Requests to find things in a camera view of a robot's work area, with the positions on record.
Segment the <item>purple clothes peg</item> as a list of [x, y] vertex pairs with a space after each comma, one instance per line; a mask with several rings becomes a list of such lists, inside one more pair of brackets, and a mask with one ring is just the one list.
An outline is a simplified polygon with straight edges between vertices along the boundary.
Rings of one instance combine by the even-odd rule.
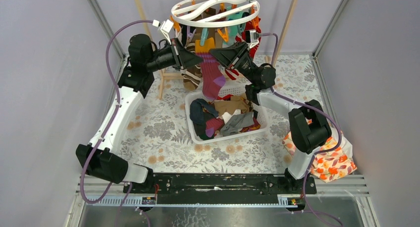
[[196, 27], [187, 26], [187, 43], [190, 43], [196, 33]]

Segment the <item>tan ribbed sock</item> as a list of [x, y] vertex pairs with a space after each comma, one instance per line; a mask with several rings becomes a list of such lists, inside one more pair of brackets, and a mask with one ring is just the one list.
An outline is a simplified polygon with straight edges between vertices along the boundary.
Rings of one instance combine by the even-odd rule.
[[213, 105], [219, 116], [225, 113], [234, 114], [236, 110], [239, 110], [240, 114], [249, 113], [254, 110], [252, 102], [243, 96], [231, 96], [230, 100], [214, 101]]

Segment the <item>brown white striped sock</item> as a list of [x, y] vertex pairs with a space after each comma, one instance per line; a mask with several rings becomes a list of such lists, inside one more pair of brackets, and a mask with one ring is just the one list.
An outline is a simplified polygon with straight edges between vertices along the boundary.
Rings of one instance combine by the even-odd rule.
[[187, 91], [194, 91], [198, 88], [202, 80], [200, 64], [186, 68], [183, 76], [183, 85]]

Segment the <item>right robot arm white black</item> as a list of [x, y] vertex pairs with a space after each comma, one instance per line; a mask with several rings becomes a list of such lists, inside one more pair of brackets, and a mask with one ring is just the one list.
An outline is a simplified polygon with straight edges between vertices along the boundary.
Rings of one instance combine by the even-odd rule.
[[309, 175], [315, 152], [332, 135], [320, 103], [317, 100], [300, 103], [277, 93], [274, 89], [276, 69], [270, 63], [256, 65], [245, 42], [236, 42], [227, 48], [210, 49], [210, 54], [223, 68], [232, 68], [247, 78], [250, 82], [245, 87], [248, 100], [288, 118], [296, 149], [280, 184], [288, 192], [297, 193]]

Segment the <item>white round clip hanger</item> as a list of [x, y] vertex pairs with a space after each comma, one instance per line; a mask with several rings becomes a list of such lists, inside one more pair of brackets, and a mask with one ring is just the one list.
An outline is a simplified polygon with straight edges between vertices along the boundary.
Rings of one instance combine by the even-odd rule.
[[[227, 17], [240, 11], [249, 16], [228, 21]], [[222, 28], [256, 20], [260, 13], [257, 0], [182, 0], [170, 10], [171, 18], [179, 24], [200, 28]]]

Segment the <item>orange clothes peg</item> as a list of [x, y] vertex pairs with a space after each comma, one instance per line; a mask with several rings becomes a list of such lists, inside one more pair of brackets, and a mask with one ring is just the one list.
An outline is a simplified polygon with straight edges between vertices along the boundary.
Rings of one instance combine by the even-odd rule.
[[219, 34], [219, 36], [222, 38], [224, 42], [227, 43], [229, 41], [229, 34], [228, 34], [227, 27], [218, 28], [217, 33]]

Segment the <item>teal clothes peg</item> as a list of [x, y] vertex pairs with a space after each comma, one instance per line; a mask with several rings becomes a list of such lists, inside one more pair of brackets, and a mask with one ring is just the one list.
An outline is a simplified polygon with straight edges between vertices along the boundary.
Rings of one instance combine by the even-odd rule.
[[200, 46], [204, 46], [205, 45], [205, 42], [206, 42], [206, 40], [207, 40], [207, 37], [208, 37], [208, 28], [203, 28], [202, 29], [202, 31], [201, 31], [201, 36], [200, 36]]

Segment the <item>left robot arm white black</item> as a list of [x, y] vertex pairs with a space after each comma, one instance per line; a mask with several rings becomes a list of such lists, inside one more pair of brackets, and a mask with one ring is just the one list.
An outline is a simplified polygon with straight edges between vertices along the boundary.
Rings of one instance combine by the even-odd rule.
[[134, 35], [128, 47], [128, 64], [117, 82], [116, 94], [111, 108], [96, 135], [87, 145], [76, 148], [76, 157], [86, 174], [112, 183], [133, 182], [143, 193], [152, 190], [152, 169], [129, 162], [118, 156], [124, 130], [131, 114], [140, 105], [155, 78], [154, 72], [174, 67], [184, 69], [203, 62], [203, 59], [188, 51], [177, 39], [165, 41], [156, 49], [146, 34]]

